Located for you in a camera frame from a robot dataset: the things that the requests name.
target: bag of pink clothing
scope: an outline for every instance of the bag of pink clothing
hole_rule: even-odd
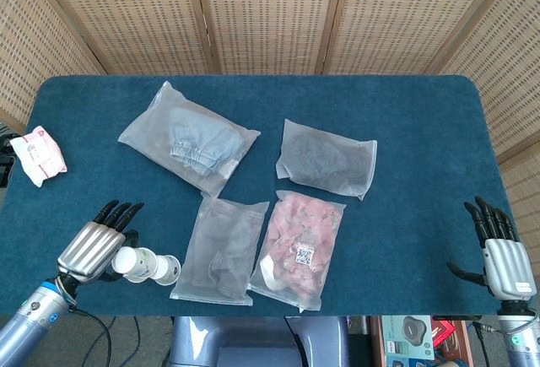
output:
[[[20,159],[24,173],[38,187],[41,187],[43,180],[68,171],[60,148],[41,126],[9,142]]]
[[[320,310],[334,242],[345,205],[278,191],[261,254],[248,289]]]

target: blue felt tablecloth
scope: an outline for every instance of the blue felt tablecloth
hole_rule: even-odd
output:
[[[480,271],[482,257],[464,200],[483,195],[506,211],[505,191],[478,92],[459,76],[70,76],[40,88],[28,129],[42,125],[68,172],[35,187],[16,164],[0,215],[0,313],[17,309],[81,226],[113,197],[146,202],[131,226],[140,245],[184,261],[199,191],[116,140],[169,80],[188,99],[262,135],[222,198],[270,201],[277,189],[347,204],[320,315],[488,314],[486,289],[446,269]],[[365,200],[278,180],[284,119],[379,141]],[[260,243],[266,231],[261,233]],[[251,293],[252,307],[169,300],[172,287],[121,280],[81,287],[97,314],[282,316],[290,305]]]

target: white cylindrical object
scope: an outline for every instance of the white cylindrical object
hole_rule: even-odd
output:
[[[111,265],[129,281],[141,283],[156,272],[158,257],[145,247],[121,247]]]
[[[180,262],[174,256],[158,256],[158,267],[152,278],[159,285],[172,285],[180,275]]]

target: floor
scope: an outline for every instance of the floor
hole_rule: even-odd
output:
[[[5,189],[0,189],[0,207],[5,196]],[[0,316],[0,327],[8,320],[8,316]],[[101,317],[108,326],[112,317]],[[138,317],[141,332],[141,344],[127,364],[122,364],[135,350],[137,345],[137,329],[135,321],[130,316],[119,316],[111,327],[112,358],[111,366],[126,365],[129,367],[160,367],[167,354],[171,339],[171,320],[168,317],[143,316]],[[494,316],[485,316],[484,323],[496,326]],[[85,354],[92,342],[101,333],[100,327],[82,316],[70,315],[59,321],[53,330],[45,337],[40,346],[31,355],[27,367],[79,367],[83,365]],[[476,338],[474,330],[469,331],[470,343],[474,363],[477,367],[484,367],[482,349]],[[485,333],[484,339],[492,367],[506,367],[505,347],[500,335]],[[101,338],[88,356],[86,366],[105,365],[106,340]]]

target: frosted zip bag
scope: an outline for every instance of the frosted zip bag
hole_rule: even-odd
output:
[[[302,310],[320,310],[345,206],[298,192],[277,192],[248,289]]]
[[[245,205],[203,194],[173,300],[253,305],[246,294],[268,202]]]
[[[285,120],[278,178],[364,199],[375,173],[377,141],[360,142]]]
[[[217,197],[260,134],[191,102],[165,82],[118,142]]]

